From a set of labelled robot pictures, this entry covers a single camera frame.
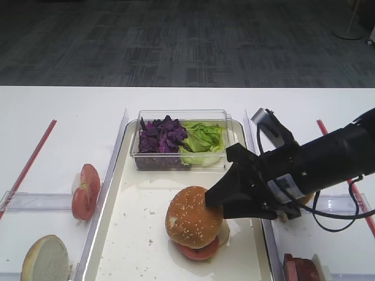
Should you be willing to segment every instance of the metal stand base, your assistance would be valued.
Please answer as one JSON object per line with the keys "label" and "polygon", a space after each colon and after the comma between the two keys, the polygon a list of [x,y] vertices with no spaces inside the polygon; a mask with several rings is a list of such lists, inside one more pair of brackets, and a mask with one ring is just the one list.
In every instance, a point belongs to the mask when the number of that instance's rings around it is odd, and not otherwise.
{"label": "metal stand base", "polygon": [[343,30],[333,30],[332,34],[338,38],[346,40],[359,40],[363,38],[362,32],[359,31],[343,31]]}
{"label": "metal stand base", "polygon": [[352,18],[350,19],[349,26],[347,27],[346,31],[343,30],[333,30],[332,34],[335,35],[338,38],[346,39],[346,40],[358,40],[363,38],[362,34],[360,32],[351,31],[351,28],[353,26],[354,18],[356,17],[358,6],[359,6],[360,0],[357,0],[356,6],[354,8],[354,11],[352,13]]}

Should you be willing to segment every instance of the top bun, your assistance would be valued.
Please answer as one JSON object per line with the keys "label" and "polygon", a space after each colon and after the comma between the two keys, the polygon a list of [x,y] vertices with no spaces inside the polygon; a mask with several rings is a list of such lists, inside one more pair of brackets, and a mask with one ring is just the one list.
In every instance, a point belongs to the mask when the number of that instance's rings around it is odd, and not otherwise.
{"label": "top bun", "polygon": [[200,249],[211,243],[223,222],[222,208],[207,208],[200,186],[189,186],[176,194],[165,217],[165,228],[171,240]]}

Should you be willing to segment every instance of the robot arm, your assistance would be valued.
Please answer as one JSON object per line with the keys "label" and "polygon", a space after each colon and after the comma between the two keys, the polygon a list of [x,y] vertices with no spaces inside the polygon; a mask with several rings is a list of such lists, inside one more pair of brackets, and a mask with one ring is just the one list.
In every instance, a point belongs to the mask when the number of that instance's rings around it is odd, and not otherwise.
{"label": "robot arm", "polygon": [[[206,205],[222,205],[225,218],[274,220],[278,211],[284,211],[291,220],[301,216],[297,199],[375,172],[375,108],[302,146],[273,112],[261,108],[252,120],[261,154],[239,143],[227,148],[227,160],[233,164],[206,192]],[[263,152],[260,131],[274,150]]]}

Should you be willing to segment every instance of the hamburger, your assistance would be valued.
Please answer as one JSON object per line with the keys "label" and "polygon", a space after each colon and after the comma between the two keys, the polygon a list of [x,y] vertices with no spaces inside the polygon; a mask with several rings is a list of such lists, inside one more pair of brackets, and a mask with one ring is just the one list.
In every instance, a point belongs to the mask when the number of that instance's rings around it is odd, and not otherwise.
{"label": "hamburger", "polygon": [[165,217],[170,239],[186,257],[203,261],[212,257],[229,238],[223,209],[207,208],[200,186],[189,186],[176,194]]}

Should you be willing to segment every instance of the white tray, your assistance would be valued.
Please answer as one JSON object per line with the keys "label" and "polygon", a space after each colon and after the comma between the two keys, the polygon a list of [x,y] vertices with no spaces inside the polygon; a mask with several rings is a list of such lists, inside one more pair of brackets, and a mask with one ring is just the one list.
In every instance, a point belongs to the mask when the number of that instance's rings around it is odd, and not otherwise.
{"label": "white tray", "polygon": [[[125,131],[84,280],[271,280],[258,219],[230,220],[231,236],[210,262],[194,262],[169,240],[164,219],[182,188],[215,184],[222,172],[137,171],[129,156],[135,122]],[[233,131],[243,145],[242,126]]]}

